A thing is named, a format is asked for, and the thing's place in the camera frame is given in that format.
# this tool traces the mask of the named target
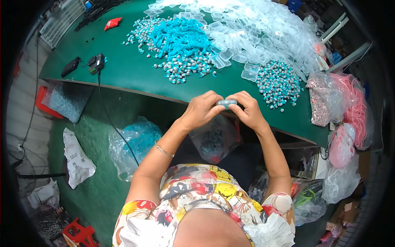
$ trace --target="red snack bag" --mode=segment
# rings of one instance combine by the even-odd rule
[[[107,29],[118,26],[118,23],[121,19],[122,19],[122,17],[109,20],[107,22],[107,24],[105,25],[104,31],[106,31]]]

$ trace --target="woman's right hand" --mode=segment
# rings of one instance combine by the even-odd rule
[[[244,111],[240,106],[235,104],[230,104],[229,109],[231,109],[245,125],[254,131],[270,128],[269,124],[262,116],[258,102],[246,91],[229,95],[226,99],[237,100],[237,102],[244,106]]]

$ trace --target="blue plastic bag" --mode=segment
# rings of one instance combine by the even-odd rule
[[[126,126],[123,130],[118,129],[118,131],[132,148],[139,164],[155,145],[155,141],[162,137],[159,127],[142,116],[139,116],[134,124]],[[108,141],[108,154],[117,168],[118,178],[130,182],[138,164],[129,147],[114,129],[110,130]]]

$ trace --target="pink cord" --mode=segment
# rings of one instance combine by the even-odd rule
[[[331,73],[331,77],[339,83],[340,87],[343,89],[345,96],[355,95],[357,100],[357,104],[355,106],[350,107],[344,113],[345,123],[350,123],[355,129],[355,146],[357,148],[363,147],[363,141],[365,140],[366,133],[366,105],[365,105],[365,97],[363,93],[355,88],[355,84],[358,83],[358,80],[353,78],[350,82],[351,75],[341,76],[337,74]]]

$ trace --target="bag of pink cords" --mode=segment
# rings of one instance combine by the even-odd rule
[[[347,165],[355,155],[355,131],[351,124],[344,123],[335,129],[329,148],[329,161],[335,168]]]
[[[314,125],[327,126],[331,121],[342,121],[344,112],[355,104],[355,100],[345,96],[329,74],[311,73],[306,87],[310,94],[311,123]]]
[[[333,80],[343,91],[344,97],[355,98],[355,104],[344,113],[345,123],[350,123],[355,130],[355,147],[366,150],[372,145],[374,134],[374,118],[372,110],[365,100],[365,90],[361,83],[351,74],[332,74]]]

